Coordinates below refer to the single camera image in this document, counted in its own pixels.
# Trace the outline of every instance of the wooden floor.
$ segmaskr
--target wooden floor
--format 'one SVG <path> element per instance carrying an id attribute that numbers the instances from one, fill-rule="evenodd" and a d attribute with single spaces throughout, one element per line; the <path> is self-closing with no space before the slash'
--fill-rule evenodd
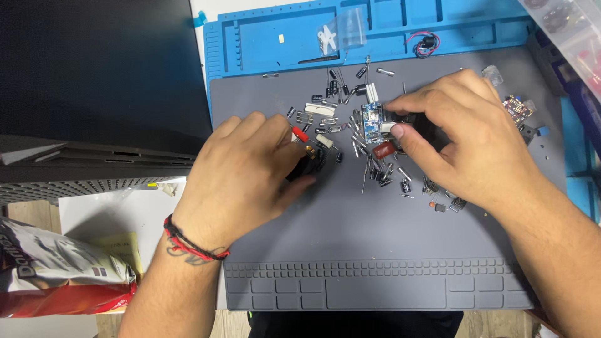
<path id="1" fill-rule="evenodd" d="M 61 233 L 58 208 L 47 201 L 8 205 L 14 220 Z M 117 338 L 123 315 L 96 315 L 98 338 Z M 459 338 L 531 338 L 532 319 L 523 311 L 465 311 Z M 250 332 L 246 312 L 218 310 L 211 338 L 246 338 Z"/>

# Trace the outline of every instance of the red capacitor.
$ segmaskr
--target red capacitor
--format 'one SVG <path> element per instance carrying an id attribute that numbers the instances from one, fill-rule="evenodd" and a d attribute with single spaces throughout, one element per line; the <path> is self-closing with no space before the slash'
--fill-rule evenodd
<path id="1" fill-rule="evenodd" d="M 397 149 L 390 142 L 384 142 L 381 145 L 374 148 L 373 153 L 377 159 L 383 159 L 384 157 L 394 154 Z"/>
<path id="2" fill-rule="evenodd" d="M 292 127 L 292 132 L 296 135 L 296 137 L 300 138 L 301 141 L 306 143 L 309 141 L 309 136 L 302 132 L 299 127 Z"/>

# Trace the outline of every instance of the bracelet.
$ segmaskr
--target bracelet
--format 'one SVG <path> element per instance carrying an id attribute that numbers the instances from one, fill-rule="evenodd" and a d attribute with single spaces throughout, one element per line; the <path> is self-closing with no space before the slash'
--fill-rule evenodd
<path id="1" fill-rule="evenodd" d="M 198 256 L 203 260 L 224 260 L 227 256 L 230 255 L 229 250 L 225 250 L 220 254 L 213 254 L 209 251 L 201 249 L 200 247 L 189 241 L 188 238 L 184 237 L 182 232 L 171 222 L 172 216 L 173 214 L 165 218 L 163 226 L 165 228 L 165 233 L 167 234 L 167 237 L 169 237 L 169 240 L 171 240 L 171 242 L 174 244 L 172 248 L 173 251 L 181 250 L 193 254 L 194 256 Z"/>

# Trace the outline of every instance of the fingernail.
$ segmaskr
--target fingernail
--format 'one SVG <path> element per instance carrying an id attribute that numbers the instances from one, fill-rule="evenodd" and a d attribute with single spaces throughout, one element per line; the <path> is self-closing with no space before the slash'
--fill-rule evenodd
<path id="1" fill-rule="evenodd" d="M 403 129 L 400 123 L 397 123 L 392 126 L 392 128 L 390 129 L 390 133 L 392 133 L 394 137 L 398 139 L 403 137 L 403 135 L 405 134 L 405 130 Z"/>

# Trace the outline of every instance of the gray silicone mat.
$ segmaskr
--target gray silicone mat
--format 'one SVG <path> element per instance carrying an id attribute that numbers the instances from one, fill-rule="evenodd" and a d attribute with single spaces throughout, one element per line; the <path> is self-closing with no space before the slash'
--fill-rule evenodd
<path id="1" fill-rule="evenodd" d="M 549 91 L 525 48 L 373 63 L 370 82 L 380 101 L 402 94 L 404 81 L 412 91 L 441 76 L 471 68 L 480 72 L 494 64 L 504 83 L 499 95 L 532 100 L 537 111 L 526 122 L 548 126 L 548 136 L 529 146 L 534 160 L 559 188 L 566 190 L 561 107 Z M 353 87 L 363 83 L 361 66 L 342 67 Z M 396 72 L 394 77 L 376 68 Z M 324 94 L 326 69 L 213 80 L 213 124 L 253 110 L 285 114 L 302 109 L 311 95 Z M 346 122 L 364 96 L 340 105 L 336 116 Z M 413 176 L 413 199 L 400 197 L 396 182 L 380 188 L 367 180 L 361 195 L 366 158 L 355 158 L 350 131 L 327 135 L 344 154 L 333 157 L 316 186 L 286 213 L 247 234 L 231 247 L 224 263 L 230 310 L 443 310 L 524 309 L 535 298 L 517 266 L 505 231 L 485 210 L 468 204 L 464 210 L 435 212 L 422 196 L 422 171 L 406 157 L 398 161 Z M 450 204 L 444 195 L 438 203 Z"/>

